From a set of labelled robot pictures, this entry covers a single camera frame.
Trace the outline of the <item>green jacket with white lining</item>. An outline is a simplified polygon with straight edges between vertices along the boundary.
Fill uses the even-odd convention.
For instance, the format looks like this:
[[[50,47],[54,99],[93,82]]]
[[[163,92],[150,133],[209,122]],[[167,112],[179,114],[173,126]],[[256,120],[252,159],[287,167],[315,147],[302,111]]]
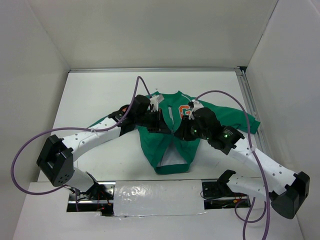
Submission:
[[[168,128],[176,131],[184,115],[191,113],[188,105],[194,98],[180,91],[165,94],[158,91],[152,97],[161,97],[159,108],[163,113]],[[199,101],[204,107],[213,111],[222,125],[232,126],[242,132],[247,132],[247,122],[243,111],[217,106],[206,101]],[[140,146],[154,171],[159,175],[181,174],[189,171],[195,159],[200,139],[182,141],[173,134],[151,133],[146,127],[138,126]]]

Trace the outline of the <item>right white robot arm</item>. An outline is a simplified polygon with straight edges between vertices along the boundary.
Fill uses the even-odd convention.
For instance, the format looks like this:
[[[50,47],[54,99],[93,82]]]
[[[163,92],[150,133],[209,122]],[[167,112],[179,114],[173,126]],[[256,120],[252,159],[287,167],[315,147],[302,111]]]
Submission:
[[[217,180],[223,196],[234,192],[269,201],[279,215],[293,219],[309,195],[310,177],[306,173],[287,169],[250,146],[247,137],[232,126],[222,125],[207,107],[183,116],[174,136],[183,141],[206,140],[214,149],[261,174],[260,179],[252,179],[234,170],[226,170]]]

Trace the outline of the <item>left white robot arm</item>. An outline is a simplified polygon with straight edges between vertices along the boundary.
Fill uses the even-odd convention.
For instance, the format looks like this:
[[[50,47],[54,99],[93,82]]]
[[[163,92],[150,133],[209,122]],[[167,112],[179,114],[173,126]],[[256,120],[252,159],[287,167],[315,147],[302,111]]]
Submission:
[[[170,134],[160,103],[161,94],[148,98],[137,95],[132,105],[123,106],[89,128],[88,131],[57,137],[51,135],[37,159],[37,165],[54,187],[71,187],[88,200],[97,197],[103,187],[88,172],[79,170],[74,162],[86,152],[114,140],[136,127],[152,133]]]

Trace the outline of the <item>white taped cover plate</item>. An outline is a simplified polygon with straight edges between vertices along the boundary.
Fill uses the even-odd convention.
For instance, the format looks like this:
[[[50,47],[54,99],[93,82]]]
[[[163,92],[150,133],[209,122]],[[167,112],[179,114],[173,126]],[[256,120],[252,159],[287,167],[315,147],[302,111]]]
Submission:
[[[200,180],[118,181],[113,213],[117,217],[204,214]]]

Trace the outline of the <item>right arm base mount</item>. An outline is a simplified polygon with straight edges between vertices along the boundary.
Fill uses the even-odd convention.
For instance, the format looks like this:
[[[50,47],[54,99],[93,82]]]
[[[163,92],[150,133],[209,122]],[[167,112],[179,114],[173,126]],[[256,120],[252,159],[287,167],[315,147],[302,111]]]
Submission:
[[[251,206],[249,197],[244,193],[230,190],[227,182],[235,175],[233,170],[226,170],[218,179],[202,180],[202,191],[205,210],[249,208]]]

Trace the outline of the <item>aluminium frame rail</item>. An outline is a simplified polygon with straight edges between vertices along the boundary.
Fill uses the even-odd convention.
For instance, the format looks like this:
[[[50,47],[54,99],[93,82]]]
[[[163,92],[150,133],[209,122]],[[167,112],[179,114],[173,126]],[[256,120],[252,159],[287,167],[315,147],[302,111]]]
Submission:
[[[272,152],[270,151],[269,145],[264,135],[264,129],[262,126],[262,120],[260,119],[256,103],[254,101],[254,97],[246,76],[246,69],[245,66],[240,66],[235,68],[235,73],[237,75],[237,79],[239,82],[239,86],[243,95],[243,99],[245,102],[245,106],[247,108],[247,112],[253,115],[259,122],[260,125],[258,127],[257,133],[255,135],[255,141],[258,148],[267,154],[269,157],[272,157]]]

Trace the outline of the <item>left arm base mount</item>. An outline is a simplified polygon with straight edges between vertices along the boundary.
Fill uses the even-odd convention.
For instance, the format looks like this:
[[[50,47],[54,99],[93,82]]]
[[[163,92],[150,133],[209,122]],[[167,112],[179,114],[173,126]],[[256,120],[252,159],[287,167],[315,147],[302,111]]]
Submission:
[[[76,212],[98,212],[103,216],[114,214],[115,181],[100,181],[98,186],[87,192],[66,187],[69,190],[66,211]]]

